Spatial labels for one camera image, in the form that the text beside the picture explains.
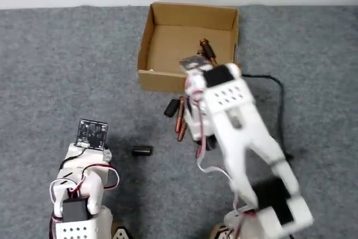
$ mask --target white plastic part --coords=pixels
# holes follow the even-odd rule
[[[76,147],[73,143],[69,145],[68,152],[65,158],[77,156],[83,152],[82,147]],[[111,159],[109,149],[106,151],[98,151],[94,149],[86,149],[85,152],[78,158],[68,161],[59,171],[57,178],[66,177],[80,182],[82,178],[82,171],[88,165],[103,164],[108,165],[106,160]],[[98,214],[102,204],[103,186],[107,183],[108,169],[102,167],[91,167],[84,172],[84,182],[79,189],[81,196],[88,196],[88,211],[92,214]],[[71,182],[57,182],[53,187],[55,204],[54,215],[62,217],[62,202],[68,198],[67,188],[73,188]]]
[[[99,214],[87,221],[57,223],[56,239],[112,239],[111,211],[102,206]]]
[[[68,152],[65,158],[72,157],[79,155],[83,151],[83,148],[76,147],[73,143],[69,145]],[[109,163],[105,161],[104,151],[99,151],[95,149],[86,149],[84,154],[81,155],[80,158],[73,159],[68,161],[64,164],[64,168],[66,167],[86,167],[88,165],[99,163],[103,165],[108,165]],[[91,168],[92,170],[96,171],[98,175],[101,177],[103,185],[107,184],[107,177],[108,177],[108,169],[106,168]]]
[[[226,66],[234,77],[233,81],[206,88],[202,83],[203,76],[200,78],[199,73],[195,73],[194,76],[188,73],[188,81],[191,84],[187,85],[185,92],[193,101],[192,94],[196,90],[202,91],[201,112],[203,114],[204,134],[214,134],[218,141],[223,153],[225,167],[232,178],[231,189],[249,207],[258,207],[256,194],[246,175],[245,154],[246,150],[251,149],[266,163],[272,165],[273,173],[282,179],[289,193],[299,197],[288,201],[295,219],[293,223],[282,227],[273,209],[269,208],[258,213],[258,221],[255,222],[256,228],[260,222],[261,228],[263,228],[262,234],[266,234],[269,238],[279,238],[309,226],[312,224],[313,218],[304,199],[299,194],[299,184],[291,167],[286,162],[277,141],[270,136],[255,106],[255,100],[246,82],[241,78],[239,68],[234,64],[227,64]],[[185,113],[185,120],[194,140],[200,138],[198,114],[199,110],[195,106],[192,106],[191,114],[188,110]],[[245,239],[265,238],[263,236],[245,237],[244,229],[242,232],[242,238]]]
[[[257,213],[258,221],[270,239],[286,237],[313,223],[311,212],[301,196],[289,199],[288,206],[294,221],[283,226],[280,224],[272,207],[263,209]]]
[[[116,233],[113,235],[112,239],[129,239],[129,236],[127,235],[127,232],[125,229],[119,228]]]

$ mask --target black cable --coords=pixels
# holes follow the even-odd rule
[[[79,156],[81,156],[82,154],[84,154],[84,152],[86,151],[87,148],[84,148],[83,151],[79,154],[79,155],[76,155],[76,156],[71,156],[71,157],[68,157],[67,159],[64,159],[62,161],[62,163],[60,164],[60,168],[59,170],[61,170],[63,168],[63,166],[65,165],[66,162],[68,161],[71,161],[71,160],[74,160],[76,158],[78,158]]]
[[[282,148],[282,151],[287,159],[290,162],[293,159],[293,155],[287,152],[285,138],[284,138],[284,110],[285,110],[285,87],[284,84],[274,76],[271,75],[251,75],[251,74],[242,74],[242,77],[246,78],[267,78],[276,82],[280,86],[280,105],[277,113],[277,133],[279,135],[279,141]]]

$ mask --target circuit board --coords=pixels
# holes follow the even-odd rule
[[[89,148],[104,150],[107,137],[108,123],[95,120],[79,120],[76,146],[81,147],[83,143],[89,144]]]
[[[184,71],[200,68],[208,64],[210,64],[210,62],[204,56],[200,55],[193,55],[180,61],[180,65]]]

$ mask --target wire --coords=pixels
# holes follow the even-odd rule
[[[54,188],[55,183],[58,182],[58,181],[69,181],[71,183],[74,183],[74,188],[76,188],[76,186],[77,186],[77,183],[73,179],[68,179],[66,177],[61,177],[59,179],[55,179],[54,181],[52,181],[51,184],[50,184],[49,191],[50,191],[50,198],[51,198],[51,201],[52,201],[53,204],[56,202],[55,199],[54,199],[54,195],[53,195],[53,188]]]
[[[287,151],[285,138],[284,138],[284,111],[285,111],[285,87],[284,84],[274,76],[271,75],[252,75],[252,74],[242,74],[242,77],[246,78],[267,78],[276,82],[280,86],[280,105],[277,113],[277,134],[279,135],[280,145],[282,151],[287,159],[290,162],[293,159],[293,155]]]
[[[197,109],[199,110],[199,121],[200,121],[200,135],[201,135],[201,147],[199,149],[199,151],[196,152],[196,163],[198,168],[204,172],[204,173],[210,173],[210,172],[221,172],[223,173],[230,181],[232,181],[232,178],[228,175],[228,173],[226,173],[223,169],[221,169],[220,167],[216,167],[216,166],[209,166],[207,168],[202,168],[201,167],[201,162],[205,157],[205,152],[206,152],[206,139],[205,139],[205,134],[204,134],[204,123],[202,120],[202,114],[200,111],[200,101],[197,102],[196,104]]]
[[[61,170],[61,169],[63,168],[63,166],[65,165],[66,162],[71,161],[71,160],[74,160],[74,159],[78,158],[79,156],[81,156],[82,154],[84,154],[84,152],[86,151],[86,149],[87,149],[87,148],[84,148],[79,155],[71,156],[71,157],[68,157],[67,159],[64,159],[64,160],[62,161],[62,163],[60,164],[59,170]]]
[[[110,166],[110,165],[103,165],[103,164],[100,164],[100,163],[95,163],[95,164],[92,164],[92,165],[88,165],[86,166],[83,170],[82,170],[82,176],[81,176],[81,181],[75,186],[75,188],[73,190],[70,191],[71,194],[75,193],[76,191],[79,190],[79,188],[81,187],[81,185],[83,184],[84,182],[84,172],[85,170],[91,168],[91,167],[103,167],[103,168],[107,168],[109,170],[112,170],[116,176],[117,176],[117,183],[114,184],[114,185],[111,185],[111,186],[105,186],[103,187],[105,190],[112,190],[114,188],[116,188],[118,185],[119,185],[119,181],[120,181],[120,177],[119,177],[119,174],[118,174],[118,171],[116,168],[114,168],[113,166]]]

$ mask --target copper cylinder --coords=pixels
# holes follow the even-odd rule
[[[199,41],[199,44],[200,44],[201,47],[203,47],[203,46],[205,46],[206,44],[209,44],[209,41],[208,41],[207,39],[201,39],[201,40]],[[210,58],[209,58],[209,61],[210,61],[210,63],[211,63],[213,66],[218,65],[218,62],[216,61],[216,57],[210,57]]]
[[[183,138],[184,138],[184,135],[185,135],[185,131],[186,131],[186,127],[187,127],[187,124],[186,122],[184,121],[184,119],[182,120],[182,124],[181,124],[181,128],[180,128],[180,132],[178,133],[178,141],[182,141]]]
[[[180,125],[184,116],[184,97],[180,97],[180,104],[179,104],[179,111],[177,115],[177,121],[175,122],[175,132],[179,133],[180,131]]]
[[[204,46],[206,43],[208,43],[208,40],[207,40],[207,39],[201,39],[201,40],[199,41],[200,46]]]

